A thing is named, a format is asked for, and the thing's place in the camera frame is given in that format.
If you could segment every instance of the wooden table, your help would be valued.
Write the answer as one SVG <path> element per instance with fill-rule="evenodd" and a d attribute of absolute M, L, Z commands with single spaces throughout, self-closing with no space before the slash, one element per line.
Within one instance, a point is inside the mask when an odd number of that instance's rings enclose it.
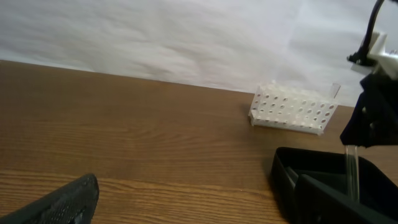
<path fill-rule="evenodd" d="M 267 181 L 280 146 L 343 152 L 352 108 L 322 136 L 252 127 L 253 94 L 0 63 L 0 215 L 92 172 L 93 223 L 285 223 Z M 396 147 L 361 155 L 398 183 Z"/>

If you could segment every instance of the white wall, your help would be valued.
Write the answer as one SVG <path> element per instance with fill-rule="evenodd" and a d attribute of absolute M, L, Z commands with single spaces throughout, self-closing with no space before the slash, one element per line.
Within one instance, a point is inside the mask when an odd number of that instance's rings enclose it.
<path fill-rule="evenodd" d="M 353 106 L 363 75 L 346 56 L 376 0 L 2 0 L 0 59 L 254 92 L 276 79 L 342 89 Z M 398 49 L 398 6 L 377 30 Z"/>

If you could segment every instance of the white backdrop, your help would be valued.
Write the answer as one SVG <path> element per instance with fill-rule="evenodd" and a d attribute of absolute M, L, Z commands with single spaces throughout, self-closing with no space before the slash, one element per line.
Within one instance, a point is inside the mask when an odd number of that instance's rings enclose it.
<path fill-rule="evenodd" d="M 254 92 L 276 79 L 353 106 L 376 0 L 2 0 L 0 59 Z M 376 30 L 398 49 L 398 6 Z"/>

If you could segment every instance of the white perforated rack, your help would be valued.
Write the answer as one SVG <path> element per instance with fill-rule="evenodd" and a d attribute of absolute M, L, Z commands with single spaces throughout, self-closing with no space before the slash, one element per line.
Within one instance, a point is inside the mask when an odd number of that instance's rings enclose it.
<path fill-rule="evenodd" d="M 252 125 L 322 134 L 337 106 L 332 97 L 272 82 L 257 89 L 249 116 Z"/>

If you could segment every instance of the transparent plastic tube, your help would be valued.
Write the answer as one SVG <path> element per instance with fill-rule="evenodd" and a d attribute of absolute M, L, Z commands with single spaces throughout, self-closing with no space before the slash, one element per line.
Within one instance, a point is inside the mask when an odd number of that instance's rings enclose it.
<path fill-rule="evenodd" d="M 347 196 L 355 202 L 359 202 L 359 165 L 358 165 L 358 147 L 345 146 L 346 156 L 346 178 L 347 178 Z"/>

